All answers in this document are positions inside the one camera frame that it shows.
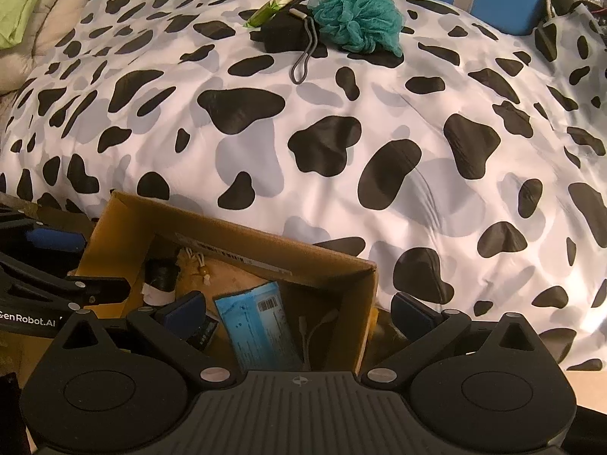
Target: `teal loofah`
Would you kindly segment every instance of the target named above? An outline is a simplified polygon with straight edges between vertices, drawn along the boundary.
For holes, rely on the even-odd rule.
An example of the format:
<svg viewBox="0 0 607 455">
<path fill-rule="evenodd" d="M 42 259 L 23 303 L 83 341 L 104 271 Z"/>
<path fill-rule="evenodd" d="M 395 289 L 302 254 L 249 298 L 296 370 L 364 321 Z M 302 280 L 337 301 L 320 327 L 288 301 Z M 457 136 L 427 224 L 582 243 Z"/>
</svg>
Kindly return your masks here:
<svg viewBox="0 0 607 455">
<path fill-rule="evenodd" d="M 312 9 L 321 35 L 355 53 L 372 53 L 376 45 L 402 56 L 398 42 L 403 16 L 392 0 L 321 0 Z"/>
</svg>

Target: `bed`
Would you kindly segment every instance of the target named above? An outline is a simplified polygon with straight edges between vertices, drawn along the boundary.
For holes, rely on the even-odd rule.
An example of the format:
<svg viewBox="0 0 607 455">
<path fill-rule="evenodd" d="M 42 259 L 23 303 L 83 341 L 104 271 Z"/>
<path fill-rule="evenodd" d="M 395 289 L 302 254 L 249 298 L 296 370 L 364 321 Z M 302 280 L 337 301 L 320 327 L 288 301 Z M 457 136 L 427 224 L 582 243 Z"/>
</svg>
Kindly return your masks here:
<svg viewBox="0 0 607 455">
<path fill-rule="evenodd" d="M 404 60 L 267 54 L 267 0 L 90 0 L 16 94 L 0 191 L 99 217 L 114 189 L 377 262 L 477 319 L 607 360 L 607 53 L 578 6 L 528 37 L 394 0 Z M 315 0 L 298 0 L 313 5 Z"/>
</svg>

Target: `barcode label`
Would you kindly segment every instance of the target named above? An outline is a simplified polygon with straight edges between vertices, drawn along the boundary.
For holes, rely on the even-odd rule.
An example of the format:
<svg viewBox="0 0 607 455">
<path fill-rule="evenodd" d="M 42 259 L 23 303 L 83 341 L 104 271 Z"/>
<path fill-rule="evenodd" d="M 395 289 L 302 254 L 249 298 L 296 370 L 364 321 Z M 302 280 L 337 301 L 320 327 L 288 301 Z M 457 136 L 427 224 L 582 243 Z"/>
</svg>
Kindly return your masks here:
<svg viewBox="0 0 607 455">
<path fill-rule="evenodd" d="M 183 234 L 175 233 L 177 240 L 183 244 L 184 246 L 189 246 L 190 248 L 199 251 L 201 253 L 215 253 L 217 255 L 224 256 L 225 258 L 232 259 L 234 261 L 238 261 L 240 263 L 244 263 L 245 265 L 253 265 L 255 267 L 265 268 L 266 270 L 276 271 L 278 273 L 283 273 L 285 275 L 293 275 L 290 270 L 285 270 L 284 268 L 274 267 L 274 265 L 269 265 L 262 261 L 253 260 L 251 258 L 247 258 L 246 256 L 237 255 L 236 253 L 232 253 L 226 250 L 222 250 L 221 248 L 217 248 L 210 244 L 202 243 L 201 241 L 194 240 L 192 238 L 188 238 Z"/>
<path fill-rule="evenodd" d="M 263 301 L 259 301 L 257 303 L 257 309 L 260 312 L 267 311 L 272 308 L 276 308 L 276 306 L 278 306 L 278 303 L 276 302 L 276 299 L 274 297 L 271 297 L 271 298 L 263 300 Z"/>
</svg>

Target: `barcode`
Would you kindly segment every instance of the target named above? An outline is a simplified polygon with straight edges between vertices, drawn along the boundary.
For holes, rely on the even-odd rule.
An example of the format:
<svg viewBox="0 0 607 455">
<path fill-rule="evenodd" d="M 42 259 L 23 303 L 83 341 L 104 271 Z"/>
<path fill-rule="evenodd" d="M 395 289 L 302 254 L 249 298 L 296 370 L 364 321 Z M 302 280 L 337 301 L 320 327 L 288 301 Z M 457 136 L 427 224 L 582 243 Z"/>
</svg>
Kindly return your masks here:
<svg viewBox="0 0 607 455">
<path fill-rule="evenodd" d="M 267 311 L 268 309 L 276 308 L 276 306 L 278 306 L 278 303 L 274 298 L 269 298 L 257 303 L 259 311 Z"/>
</svg>

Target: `cow print bedsheet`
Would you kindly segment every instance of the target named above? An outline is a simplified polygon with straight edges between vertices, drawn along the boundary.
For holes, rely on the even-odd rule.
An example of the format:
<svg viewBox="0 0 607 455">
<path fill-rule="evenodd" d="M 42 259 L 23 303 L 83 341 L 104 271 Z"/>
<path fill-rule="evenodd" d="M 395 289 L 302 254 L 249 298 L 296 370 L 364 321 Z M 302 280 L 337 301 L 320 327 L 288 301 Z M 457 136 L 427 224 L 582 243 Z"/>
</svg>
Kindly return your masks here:
<svg viewBox="0 0 607 455">
<path fill-rule="evenodd" d="M 607 360 L 607 53 L 584 7 L 528 38 L 395 0 L 404 61 L 266 54 L 266 0 L 91 0 L 20 91 L 0 190 L 99 217 L 113 189 L 377 262 L 378 303 L 524 313 Z M 299 0 L 313 3 L 314 0 Z"/>
</svg>

